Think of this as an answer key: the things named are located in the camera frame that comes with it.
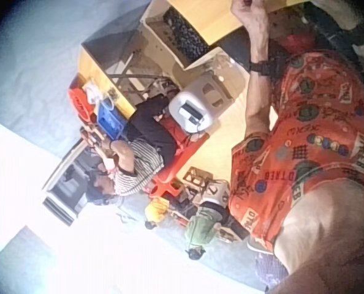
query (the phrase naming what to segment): blue container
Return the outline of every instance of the blue container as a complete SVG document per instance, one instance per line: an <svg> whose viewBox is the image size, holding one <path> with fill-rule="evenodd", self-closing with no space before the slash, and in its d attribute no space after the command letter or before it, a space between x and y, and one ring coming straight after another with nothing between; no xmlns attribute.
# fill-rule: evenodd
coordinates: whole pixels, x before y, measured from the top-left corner
<svg viewBox="0 0 364 294"><path fill-rule="evenodd" d="M112 103L110 103L110 100L105 99L100 103L97 114L97 124L104 130L110 139L119 139L126 123L126 118Z"/></svg>

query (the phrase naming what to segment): white plastic stool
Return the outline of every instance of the white plastic stool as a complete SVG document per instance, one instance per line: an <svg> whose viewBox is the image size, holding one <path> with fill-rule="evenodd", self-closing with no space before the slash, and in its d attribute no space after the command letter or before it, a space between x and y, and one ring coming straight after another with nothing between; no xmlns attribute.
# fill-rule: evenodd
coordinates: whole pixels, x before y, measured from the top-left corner
<svg viewBox="0 0 364 294"><path fill-rule="evenodd" d="M204 193L200 203L212 202L226 208L229 204L230 186L227 181L211 180Z"/></svg>
<svg viewBox="0 0 364 294"><path fill-rule="evenodd" d="M232 102L212 74L205 73L171 100L169 110L186 132L194 134L210 127Z"/></svg>

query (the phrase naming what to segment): black wristwatch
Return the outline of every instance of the black wristwatch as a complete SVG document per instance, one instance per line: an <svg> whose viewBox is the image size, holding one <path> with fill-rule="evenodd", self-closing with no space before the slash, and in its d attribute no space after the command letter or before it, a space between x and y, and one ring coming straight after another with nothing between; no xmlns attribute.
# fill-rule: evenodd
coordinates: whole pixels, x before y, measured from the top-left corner
<svg viewBox="0 0 364 294"><path fill-rule="evenodd" d="M271 62L268 61L260 61L258 63L254 63L249 61L248 63L248 72L258 72L260 75L270 76L271 74Z"/></svg>

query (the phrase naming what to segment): black and white striped shirt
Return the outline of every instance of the black and white striped shirt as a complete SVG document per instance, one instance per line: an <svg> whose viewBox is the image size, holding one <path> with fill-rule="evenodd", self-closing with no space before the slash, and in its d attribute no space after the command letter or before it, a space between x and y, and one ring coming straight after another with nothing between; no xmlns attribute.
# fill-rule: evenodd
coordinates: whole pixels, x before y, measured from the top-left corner
<svg viewBox="0 0 364 294"><path fill-rule="evenodd" d="M134 173L117 167L110 175L116 195L127 196L142 190L164 166L162 156L144 139L128 143L134 153Z"/></svg>

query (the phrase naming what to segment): green shirt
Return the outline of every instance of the green shirt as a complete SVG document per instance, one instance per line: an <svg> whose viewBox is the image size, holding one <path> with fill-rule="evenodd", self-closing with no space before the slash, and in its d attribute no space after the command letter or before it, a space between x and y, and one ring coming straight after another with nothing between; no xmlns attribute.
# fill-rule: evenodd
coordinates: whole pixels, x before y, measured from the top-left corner
<svg viewBox="0 0 364 294"><path fill-rule="evenodd" d="M192 216L186 227L185 237L190 246L204 246L209 244L216 235L213 228L220 222L222 215L211 208L200 207Z"/></svg>

